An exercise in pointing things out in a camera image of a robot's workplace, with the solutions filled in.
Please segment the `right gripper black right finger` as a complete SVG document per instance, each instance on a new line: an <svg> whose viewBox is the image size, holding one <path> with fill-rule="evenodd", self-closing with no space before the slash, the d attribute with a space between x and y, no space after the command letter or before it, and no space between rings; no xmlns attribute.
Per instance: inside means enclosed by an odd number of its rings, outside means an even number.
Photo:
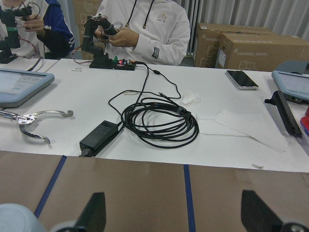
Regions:
<svg viewBox="0 0 309 232"><path fill-rule="evenodd" d="M279 232L280 218L253 190L243 190L241 196L241 222L247 232Z"/></svg>

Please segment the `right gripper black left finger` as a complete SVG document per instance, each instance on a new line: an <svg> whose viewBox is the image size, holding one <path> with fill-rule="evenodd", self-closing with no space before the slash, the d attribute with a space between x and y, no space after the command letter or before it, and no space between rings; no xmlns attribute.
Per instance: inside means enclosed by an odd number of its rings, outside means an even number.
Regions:
<svg viewBox="0 0 309 232"><path fill-rule="evenodd" d="M104 192L93 193L73 226L74 232L103 232L106 226Z"/></svg>

